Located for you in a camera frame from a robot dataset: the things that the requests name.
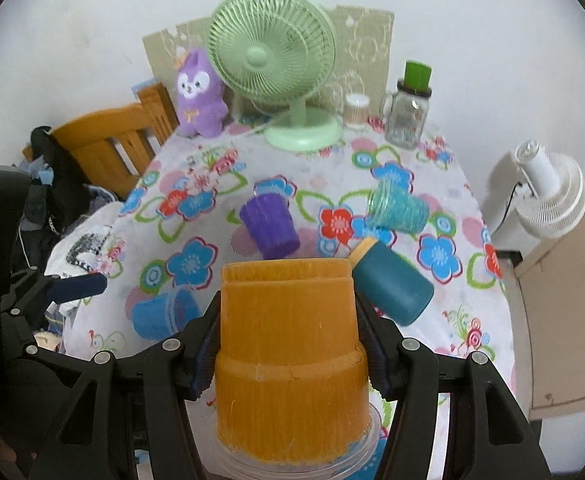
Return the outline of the blue fuzzy clear cup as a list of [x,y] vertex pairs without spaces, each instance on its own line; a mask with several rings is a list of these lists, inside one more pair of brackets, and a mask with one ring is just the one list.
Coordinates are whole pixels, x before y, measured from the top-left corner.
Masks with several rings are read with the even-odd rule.
[[157,341],[180,333],[199,315],[190,290],[177,288],[136,304],[132,309],[132,324],[140,338]]

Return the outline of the orange fuzzy cup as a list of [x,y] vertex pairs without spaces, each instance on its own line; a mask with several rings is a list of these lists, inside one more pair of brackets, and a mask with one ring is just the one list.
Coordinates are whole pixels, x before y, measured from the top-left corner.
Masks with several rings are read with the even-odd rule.
[[369,373],[345,259],[222,270],[216,433],[265,463],[322,463],[370,426]]

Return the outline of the pile of clothes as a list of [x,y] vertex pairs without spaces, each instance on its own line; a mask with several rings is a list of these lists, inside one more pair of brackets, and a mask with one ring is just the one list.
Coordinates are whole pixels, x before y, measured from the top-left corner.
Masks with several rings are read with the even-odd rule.
[[32,160],[20,168],[32,182],[12,248],[12,273],[34,266],[43,271],[50,254],[90,214],[119,197],[88,182],[79,163],[52,136],[52,128],[39,126],[30,134]]

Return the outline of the green desk fan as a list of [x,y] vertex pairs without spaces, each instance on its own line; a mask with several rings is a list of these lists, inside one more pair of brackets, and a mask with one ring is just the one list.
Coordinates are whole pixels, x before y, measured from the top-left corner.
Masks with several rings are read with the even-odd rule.
[[207,53],[238,96],[283,106],[264,128],[266,142],[287,152],[323,150],[341,138],[335,115],[307,105],[332,75],[336,34],[309,0],[224,0],[213,11]]

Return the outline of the white floor fan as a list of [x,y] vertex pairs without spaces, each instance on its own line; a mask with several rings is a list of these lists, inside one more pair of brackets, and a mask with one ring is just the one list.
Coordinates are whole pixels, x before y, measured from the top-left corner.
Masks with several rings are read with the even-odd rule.
[[585,215],[585,177],[577,160],[549,153],[536,140],[519,144],[513,153],[530,194],[516,206],[519,223],[538,240],[560,238]]

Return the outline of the purple fuzzy cup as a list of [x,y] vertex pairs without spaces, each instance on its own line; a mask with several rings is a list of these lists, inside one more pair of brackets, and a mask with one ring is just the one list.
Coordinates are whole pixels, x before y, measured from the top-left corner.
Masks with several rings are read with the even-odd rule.
[[266,260],[286,258],[300,247],[300,238],[283,195],[253,196],[240,208],[239,218]]

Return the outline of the green cup on jar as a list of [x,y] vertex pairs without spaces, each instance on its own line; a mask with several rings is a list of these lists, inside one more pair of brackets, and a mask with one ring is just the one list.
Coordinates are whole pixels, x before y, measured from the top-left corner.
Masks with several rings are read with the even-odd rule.
[[426,91],[429,88],[431,67],[416,61],[407,61],[404,66],[403,82],[415,91]]

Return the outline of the turquoise beaded clear cup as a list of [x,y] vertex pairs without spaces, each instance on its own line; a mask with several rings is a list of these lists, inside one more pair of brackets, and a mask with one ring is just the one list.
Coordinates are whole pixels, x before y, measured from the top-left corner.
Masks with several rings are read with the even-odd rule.
[[367,223],[374,229],[419,234],[430,216],[429,205],[393,180],[380,180],[367,204]]

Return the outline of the wooden chair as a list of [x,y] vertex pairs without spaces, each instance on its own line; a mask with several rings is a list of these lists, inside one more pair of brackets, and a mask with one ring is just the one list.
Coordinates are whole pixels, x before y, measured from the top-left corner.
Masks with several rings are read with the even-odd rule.
[[81,116],[52,132],[91,183],[120,198],[128,197],[178,125],[164,84],[151,84],[137,97],[135,103]]

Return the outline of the purple plush toy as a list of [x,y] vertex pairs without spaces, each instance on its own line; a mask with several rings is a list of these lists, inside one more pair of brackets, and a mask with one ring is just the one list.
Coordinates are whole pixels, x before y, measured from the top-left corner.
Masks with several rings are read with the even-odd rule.
[[205,139],[223,131],[228,106],[223,99],[225,84],[216,73],[204,49],[190,50],[175,81],[178,106],[178,134]]

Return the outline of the teal cup yellow rim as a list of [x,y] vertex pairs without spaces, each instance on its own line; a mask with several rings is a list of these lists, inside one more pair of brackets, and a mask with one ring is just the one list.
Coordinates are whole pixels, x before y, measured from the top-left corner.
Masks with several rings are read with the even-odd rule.
[[400,326],[413,324],[434,297],[434,285],[374,237],[350,252],[355,289]]

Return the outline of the beige cartoon board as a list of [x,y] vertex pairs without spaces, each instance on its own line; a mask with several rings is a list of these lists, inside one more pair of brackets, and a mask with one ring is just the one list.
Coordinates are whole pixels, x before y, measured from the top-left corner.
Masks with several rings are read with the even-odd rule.
[[[377,110],[386,94],[395,14],[361,6],[336,6],[326,14],[336,33],[336,63],[308,104],[339,113],[348,94],[363,93]],[[196,18],[143,38],[152,74],[166,87],[173,104],[178,103],[176,72],[186,53],[204,45],[209,24],[207,16]]]

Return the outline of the glass mason jar mug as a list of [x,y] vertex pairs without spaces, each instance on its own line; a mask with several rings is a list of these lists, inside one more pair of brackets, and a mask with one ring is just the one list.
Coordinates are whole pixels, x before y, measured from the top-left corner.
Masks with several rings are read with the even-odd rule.
[[411,150],[421,140],[430,104],[431,89],[415,90],[403,79],[397,90],[388,91],[379,107],[385,139],[399,148]]

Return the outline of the cotton swab container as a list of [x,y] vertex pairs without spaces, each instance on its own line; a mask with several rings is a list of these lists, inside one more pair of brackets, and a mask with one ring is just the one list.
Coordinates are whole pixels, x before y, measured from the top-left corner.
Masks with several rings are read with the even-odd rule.
[[343,125],[362,129],[369,117],[370,98],[363,93],[349,93],[343,102]]

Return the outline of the floral tablecloth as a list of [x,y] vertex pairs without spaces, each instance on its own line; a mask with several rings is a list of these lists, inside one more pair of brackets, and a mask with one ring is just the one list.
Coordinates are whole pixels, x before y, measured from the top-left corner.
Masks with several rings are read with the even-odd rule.
[[[422,232],[369,226],[367,204],[383,179],[429,205]],[[276,150],[241,124],[210,141],[171,138],[124,202],[92,214],[50,258],[52,273],[90,270],[108,280],[102,295],[58,309],[62,350],[79,359],[144,350],[159,340],[136,334],[132,309],[173,289],[188,288],[204,311],[223,266],[259,258],[239,211],[265,193],[286,198],[301,258],[343,258],[366,237],[391,248],[435,288],[404,334],[446,356],[486,353],[515,384],[502,272],[460,165],[439,136],[407,151],[369,129],[310,154]]]

